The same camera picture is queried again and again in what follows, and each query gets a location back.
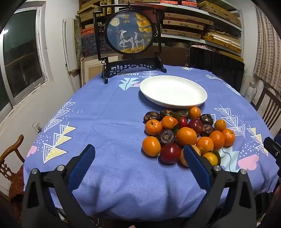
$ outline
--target table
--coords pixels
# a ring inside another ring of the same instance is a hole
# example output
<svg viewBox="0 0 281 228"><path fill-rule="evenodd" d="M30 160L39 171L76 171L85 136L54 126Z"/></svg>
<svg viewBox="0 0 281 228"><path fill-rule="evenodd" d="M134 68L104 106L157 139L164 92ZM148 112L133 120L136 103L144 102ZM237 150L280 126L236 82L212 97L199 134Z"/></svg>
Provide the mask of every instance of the table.
<svg viewBox="0 0 281 228"><path fill-rule="evenodd" d="M66 165L87 144L96 157L78 189L72 191L87 215L164 220L189 217L205 195L188 168L162 165L141 152L146 112L161 111L139 90L142 80L155 75L190 79L208 93L201 112L223 118L235 132L233 146L219 151L227 171L247 170L255 194L273 191L277 183L274 158L263 147L270 136L255 109L230 85L206 70L165 66L158 70L133 68L104 84L90 80L66 102L44 127L24 163L24 182L33 168L41 172ZM54 192L56 207L60 207ZM221 202L226 198L224 190Z"/></svg>

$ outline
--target white thermos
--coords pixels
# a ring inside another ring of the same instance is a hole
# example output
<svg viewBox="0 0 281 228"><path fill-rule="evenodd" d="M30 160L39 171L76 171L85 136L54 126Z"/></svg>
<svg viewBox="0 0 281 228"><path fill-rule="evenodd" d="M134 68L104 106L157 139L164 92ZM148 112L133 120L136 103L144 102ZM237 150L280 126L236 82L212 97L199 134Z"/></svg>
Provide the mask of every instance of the white thermos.
<svg viewBox="0 0 281 228"><path fill-rule="evenodd" d="M253 97L257 94L258 89L255 87L255 84L250 82L250 85L248 86L246 93L244 95L244 98L251 103Z"/></svg>

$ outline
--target curtain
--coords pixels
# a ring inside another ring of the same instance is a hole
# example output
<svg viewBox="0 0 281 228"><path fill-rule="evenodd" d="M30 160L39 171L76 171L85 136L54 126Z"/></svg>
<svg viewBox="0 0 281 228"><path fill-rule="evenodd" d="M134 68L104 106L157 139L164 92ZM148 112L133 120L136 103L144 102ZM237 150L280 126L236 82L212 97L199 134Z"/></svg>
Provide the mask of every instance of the curtain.
<svg viewBox="0 0 281 228"><path fill-rule="evenodd" d="M254 74L281 92L281 40L262 10L256 6L258 48Z"/></svg>

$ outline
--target mandarin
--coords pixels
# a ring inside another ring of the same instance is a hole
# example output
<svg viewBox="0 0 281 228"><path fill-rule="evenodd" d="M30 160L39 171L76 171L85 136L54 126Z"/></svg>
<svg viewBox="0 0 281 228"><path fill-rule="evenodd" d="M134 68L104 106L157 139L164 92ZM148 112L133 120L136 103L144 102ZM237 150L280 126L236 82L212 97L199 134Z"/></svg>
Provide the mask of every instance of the mandarin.
<svg viewBox="0 0 281 228"><path fill-rule="evenodd" d="M162 131L162 125L158 120L149 120L145 124L145 131L149 135L158 135Z"/></svg>
<svg viewBox="0 0 281 228"><path fill-rule="evenodd" d="M196 146L199 148L202 155L214 149L213 140L209 137L199 138L196 142Z"/></svg>
<svg viewBox="0 0 281 228"><path fill-rule="evenodd" d="M178 124L178 120L172 116L165 116L162 121L162 128L172 130Z"/></svg>
<svg viewBox="0 0 281 228"><path fill-rule="evenodd" d="M235 134L232 130L230 129L224 129L222 131L223 136L225 137L225 147L230 147L234 144L235 141Z"/></svg>
<svg viewBox="0 0 281 228"><path fill-rule="evenodd" d="M226 122L222 119L219 119L215 122L215 129L217 131L223 131L224 129L226 129Z"/></svg>
<svg viewBox="0 0 281 228"><path fill-rule="evenodd" d="M201 151L199 150L199 148L197 146L194 146L194 145L191 145L193 147L193 149L197 152L197 154L199 156L201 156ZM188 167L188 164L186 163L184 157L183 157L183 149L181 151L181 154L180 154L180 161L182 162L182 164L186 167Z"/></svg>
<svg viewBox="0 0 281 228"><path fill-rule="evenodd" d="M189 127L183 127L177 131L176 139L180 146L185 146L188 144L195 145L197 141L197 134L193 129Z"/></svg>
<svg viewBox="0 0 281 228"><path fill-rule="evenodd" d="M149 136L142 142L143 151L151 157L156 157L161 151L161 145L157 138Z"/></svg>
<svg viewBox="0 0 281 228"><path fill-rule="evenodd" d="M190 109L190 119L199 119L201 116L201 110L198 107L192 107Z"/></svg>
<svg viewBox="0 0 281 228"><path fill-rule="evenodd" d="M217 156L211 152L205 153L203 157L207 158L207 160L211 163L211 165L217 165L219 163L219 160Z"/></svg>
<svg viewBox="0 0 281 228"><path fill-rule="evenodd" d="M214 148L213 150L218 151L221 149L224 144L225 144L225 137L220 131L213 131L210 136L209 136L213 143L214 143Z"/></svg>

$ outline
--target chair back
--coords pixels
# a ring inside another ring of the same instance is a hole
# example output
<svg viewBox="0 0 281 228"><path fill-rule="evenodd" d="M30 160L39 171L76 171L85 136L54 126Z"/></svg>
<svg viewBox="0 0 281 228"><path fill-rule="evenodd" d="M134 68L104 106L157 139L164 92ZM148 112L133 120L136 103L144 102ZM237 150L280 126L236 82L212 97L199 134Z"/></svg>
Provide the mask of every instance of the chair back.
<svg viewBox="0 0 281 228"><path fill-rule="evenodd" d="M15 152L18 158L24 163L24 158L20 154L18 147L23 142L23 135L21 134L15 144L10 146L8 149L4 151L4 153L0 156L0 173L3 174L4 177L6 177L9 181L12 182L13 178L15 177L15 173L11 171L11 169L7 166L5 163L5 158L12 152Z"/></svg>

